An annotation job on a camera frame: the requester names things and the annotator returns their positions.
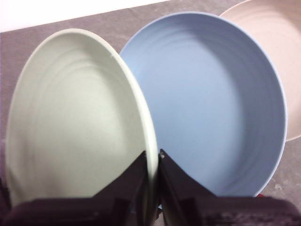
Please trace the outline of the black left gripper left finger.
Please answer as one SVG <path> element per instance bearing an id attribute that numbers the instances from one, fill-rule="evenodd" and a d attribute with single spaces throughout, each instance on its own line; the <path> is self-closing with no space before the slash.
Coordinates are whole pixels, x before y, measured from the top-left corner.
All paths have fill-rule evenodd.
<path id="1" fill-rule="evenodd" d="M 115 180 L 88 198 L 23 202 L 4 217 L 6 226 L 143 226 L 147 188 L 142 152 Z"/>

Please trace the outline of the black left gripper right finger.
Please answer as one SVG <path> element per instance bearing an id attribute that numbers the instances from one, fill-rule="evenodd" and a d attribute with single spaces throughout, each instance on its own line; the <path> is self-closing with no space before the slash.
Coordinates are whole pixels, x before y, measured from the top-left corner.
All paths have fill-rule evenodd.
<path id="1" fill-rule="evenodd" d="M 159 152 L 159 190 L 168 226 L 299 226 L 289 201 L 272 197 L 218 197 Z"/>

